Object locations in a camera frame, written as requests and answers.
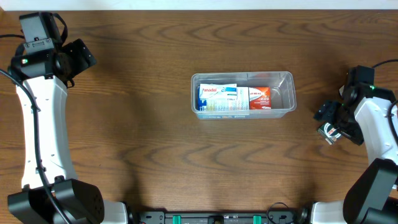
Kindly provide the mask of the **dark green round-label box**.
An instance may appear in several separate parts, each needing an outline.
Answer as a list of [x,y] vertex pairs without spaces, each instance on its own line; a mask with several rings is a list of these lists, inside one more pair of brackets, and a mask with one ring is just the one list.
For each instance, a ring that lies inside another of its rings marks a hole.
[[333,145],[337,140],[342,138],[342,135],[330,123],[323,123],[318,129],[317,133],[329,144]]

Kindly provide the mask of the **red medicine box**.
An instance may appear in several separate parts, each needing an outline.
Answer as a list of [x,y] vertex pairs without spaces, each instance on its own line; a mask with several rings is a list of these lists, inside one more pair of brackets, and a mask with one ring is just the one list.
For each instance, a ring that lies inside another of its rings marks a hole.
[[249,87],[249,109],[271,109],[271,89],[268,86]]

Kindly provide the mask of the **blue KoolFever box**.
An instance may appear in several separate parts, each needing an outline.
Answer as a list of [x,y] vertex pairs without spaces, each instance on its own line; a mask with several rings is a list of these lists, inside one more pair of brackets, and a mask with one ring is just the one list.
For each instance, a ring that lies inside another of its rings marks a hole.
[[197,98],[193,104],[193,112],[198,119],[249,119],[249,88],[237,87],[235,100]]

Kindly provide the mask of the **white Panadol box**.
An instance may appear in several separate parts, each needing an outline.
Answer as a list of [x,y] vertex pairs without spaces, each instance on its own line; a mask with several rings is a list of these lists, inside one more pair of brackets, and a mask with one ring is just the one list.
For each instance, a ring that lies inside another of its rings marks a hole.
[[237,84],[200,84],[199,99],[201,100],[235,100],[237,98]]

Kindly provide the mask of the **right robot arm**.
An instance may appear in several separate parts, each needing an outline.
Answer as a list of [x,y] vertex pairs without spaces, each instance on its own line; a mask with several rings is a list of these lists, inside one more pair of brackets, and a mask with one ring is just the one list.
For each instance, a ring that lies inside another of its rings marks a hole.
[[326,101],[314,118],[351,142],[366,146],[369,166],[345,199],[315,202],[309,223],[397,223],[397,99],[374,85],[373,67],[349,70],[339,93],[342,102]]

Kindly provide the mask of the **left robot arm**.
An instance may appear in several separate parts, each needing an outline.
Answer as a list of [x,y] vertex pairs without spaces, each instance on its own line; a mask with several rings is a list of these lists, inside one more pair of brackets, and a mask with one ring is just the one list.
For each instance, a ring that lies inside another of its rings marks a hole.
[[4,72],[16,86],[24,119],[21,191],[7,198],[22,223],[128,223],[127,206],[105,200],[78,180],[68,145],[66,101],[74,77],[96,60],[80,39],[67,42],[62,18],[35,12],[20,18],[24,42]]

